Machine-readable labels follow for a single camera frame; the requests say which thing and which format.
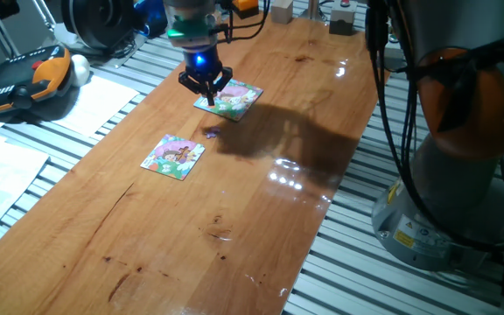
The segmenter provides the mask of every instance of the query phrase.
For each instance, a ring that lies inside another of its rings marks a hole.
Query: red button
[[[38,69],[40,67],[40,65],[42,65],[43,62],[44,61],[41,61],[41,60],[36,61],[34,64],[32,64],[32,70]]]

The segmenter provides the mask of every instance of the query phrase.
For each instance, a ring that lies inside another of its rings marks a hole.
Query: small square card
[[[199,143],[166,135],[141,163],[141,167],[184,180],[205,149]]]
[[[215,106],[207,106],[207,98],[203,96],[193,106],[238,122],[262,92],[259,87],[231,79],[215,96]]]

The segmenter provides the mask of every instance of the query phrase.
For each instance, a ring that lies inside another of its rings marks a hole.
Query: wood grain
[[[0,314],[281,311],[376,102],[364,35],[268,18],[219,50],[258,102],[194,108],[179,66],[0,241]],[[167,133],[206,147],[184,181],[139,167]]]

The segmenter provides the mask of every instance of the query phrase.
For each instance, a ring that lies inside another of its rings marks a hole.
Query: small box
[[[258,0],[233,0],[234,12],[241,18],[250,18],[260,13]]]
[[[276,0],[271,5],[271,21],[288,24],[293,18],[293,0]]]
[[[356,10],[357,1],[350,1],[346,8],[340,5],[339,0],[334,1],[330,15],[330,34],[353,35]]]

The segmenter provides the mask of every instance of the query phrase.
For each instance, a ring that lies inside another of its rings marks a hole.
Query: black and orange device
[[[6,60],[0,65],[0,114],[62,96],[71,86],[72,71],[69,51],[59,45]]]
[[[260,13],[258,0],[233,0],[234,12],[239,18],[250,18]]]

